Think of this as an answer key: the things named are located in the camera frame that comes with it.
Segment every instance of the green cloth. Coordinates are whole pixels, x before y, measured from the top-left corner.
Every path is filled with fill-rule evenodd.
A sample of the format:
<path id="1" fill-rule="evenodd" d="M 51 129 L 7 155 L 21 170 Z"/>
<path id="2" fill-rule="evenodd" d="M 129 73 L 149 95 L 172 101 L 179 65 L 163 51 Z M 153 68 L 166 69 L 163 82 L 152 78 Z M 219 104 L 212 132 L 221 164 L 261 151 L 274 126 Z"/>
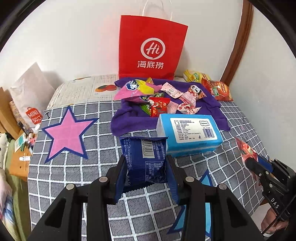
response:
<path id="1" fill-rule="evenodd" d="M 29 209 L 28 183 L 9 174 L 12 154 L 15 151 L 15 140 L 11 140 L 5 164 L 5 174 L 8 184 L 12 188 L 13 209 L 15 213 L 15 222 L 21 241 L 26 241 L 31 233 L 31 219 Z"/>

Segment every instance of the snack bag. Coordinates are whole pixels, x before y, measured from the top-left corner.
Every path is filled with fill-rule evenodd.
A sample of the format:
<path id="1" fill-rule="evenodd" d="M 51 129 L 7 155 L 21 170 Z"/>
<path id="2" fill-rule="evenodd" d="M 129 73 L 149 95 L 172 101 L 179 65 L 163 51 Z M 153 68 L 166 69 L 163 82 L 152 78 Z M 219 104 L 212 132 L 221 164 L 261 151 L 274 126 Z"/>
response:
<path id="1" fill-rule="evenodd" d="M 253 173 L 252 171 L 250 171 L 245 164 L 245 161 L 251 157 L 254 158 L 255 161 L 258 161 L 258 154 L 256 151 L 253 150 L 252 147 L 250 147 L 247 143 L 243 142 L 241 139 L 239 139 L 238 137 L 235 137 L 235 141 L 237 143 L 237 146 L 239 148 L 239 151 L 241 153 L 241 157 L 242 157 L 242 162 L 244 163 L 245 168 L 249 171 L 249 173 L 253 176 L 253 179 L 255 181 L 257 181 L 257 183 L 259 183 L 259 177 Z"/>
<path id="2" fill-rule="evenodd" d="M 135 96 L 153 95 L 160 91 L 161 85 L 154 85 L 142 80 L 127 82 L 115 95 L 114 100 L 126 99 Z"/>
<path id="3" fill-rule="evenodd" d="M 168 105 L 167 105 L 167 113 L 168 114 L 175 114 L 177 112 L 178 106 L 179 105 L 177 103 L 170 101 L 170 103 L 168 103 Z"/>
<path id="4" fill-rule="evenodd" d="M 135 103 L 148 103 L 149 97 L 153 97 L 154 95 L 141 95 L 126 98 L 125 100 L 135 102 Z"/>
<path id="5" fill-rule="evenodd" d="M 202 78 L 206 80 L 211 80 L 211 78 L 207 74 L 203 74 L 197 71 L 190 71 L 188 69 L 184 71 L 183 78 L 186 80 L 186 82 L 198 82 L 198 83 L 201 83 Z"/>
<path id="6" fill-rule="evenodd" d="M 170 103 L 170 98 L 150 97 L 151 117 L 158 117 L 160 114 L 167 112 L 167 105 Z"/>
<path id="7" fill-rule="evenodd" d="M 206 80 L 202 78 L 202 85 L 218 101 L 233 101 L 230 90 L 226 84 L 219 81 Z"/>
<path id="8" fill-rule="evenodd" d="M 201 107 L 192 108 L 191 105 L 188 103 L 182 103 L 178 106 L 178 111 L 180 111 L 182 114 L 187 115 L 196 114 L 200 109 Z"/>
<path id="9" fill-rule="evenodd" d="M 163 97 L 164 96 L 164 93 L 156 93 L 153 95 L 153 97 Z M 148 102 L 148 103 L 145 103 L 145 104 L 142 104 L 141 105 L 141 109 L 147 113 L 148 115 L 151 115 L 151 104 Z"/>
<path id="10" fill-rule="evenodd" d="M 167 183 L 165 171 L 167 137 L 120 137 L 128 173 L 123 192 Z"/>
<path id="11" fill-rule="evenodd" d="M 146 80 L 146 83 L 149 83 L 149 84 L 153 84 L 154 85 L 153 80 L 150 77 Z"/>
<path id="12" fill-rule="evenodd" d="M 174 99 L 179 98 L 183 94 L 181 91 L 177 90 L 168 82 L 163 84 L 161 90 L 166 92 L 169 96 L 173 97 Z"/>

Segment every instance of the pink star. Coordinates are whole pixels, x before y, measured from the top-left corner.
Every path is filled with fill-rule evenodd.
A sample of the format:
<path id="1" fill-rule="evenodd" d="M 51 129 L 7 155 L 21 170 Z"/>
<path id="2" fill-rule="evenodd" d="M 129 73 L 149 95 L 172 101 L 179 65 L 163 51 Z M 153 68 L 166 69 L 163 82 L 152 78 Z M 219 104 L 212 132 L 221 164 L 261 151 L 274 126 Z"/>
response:
<path id="1" fill-rule="evenodd" d="M 68 106 L 60 123 L 42 129 L 53 140 L 45 163 L 64 150 L 87 159 L 82 135 L 97 120 L 98 118 L 76 120 L 71 108 Z"/>

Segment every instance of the white plastic bag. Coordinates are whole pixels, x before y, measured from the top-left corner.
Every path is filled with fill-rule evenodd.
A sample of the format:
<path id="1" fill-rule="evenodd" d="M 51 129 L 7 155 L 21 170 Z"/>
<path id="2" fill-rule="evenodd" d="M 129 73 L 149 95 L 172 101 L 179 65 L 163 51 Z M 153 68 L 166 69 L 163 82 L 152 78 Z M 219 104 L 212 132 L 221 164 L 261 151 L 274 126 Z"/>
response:
<path id="1" fill-rule="evenodd" d="M 11 97 L 26 123 L 35 127 L 42 119 L 54 88 L 48 83 L 37 63 L 34 63 L 13 85 Z"/>

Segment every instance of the blue tissue box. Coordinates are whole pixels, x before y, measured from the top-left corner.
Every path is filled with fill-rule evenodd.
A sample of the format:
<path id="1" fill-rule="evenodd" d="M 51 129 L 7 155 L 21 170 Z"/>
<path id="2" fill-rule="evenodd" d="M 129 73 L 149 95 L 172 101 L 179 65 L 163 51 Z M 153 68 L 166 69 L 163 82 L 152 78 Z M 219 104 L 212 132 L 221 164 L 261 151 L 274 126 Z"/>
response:
<path id="1" fill-rule="evenodd" d="M 160 114 L 158 137 L 168 137 L 167 155 L 188 156 L 215 150 L 223 142 L 211 115 Z"/>

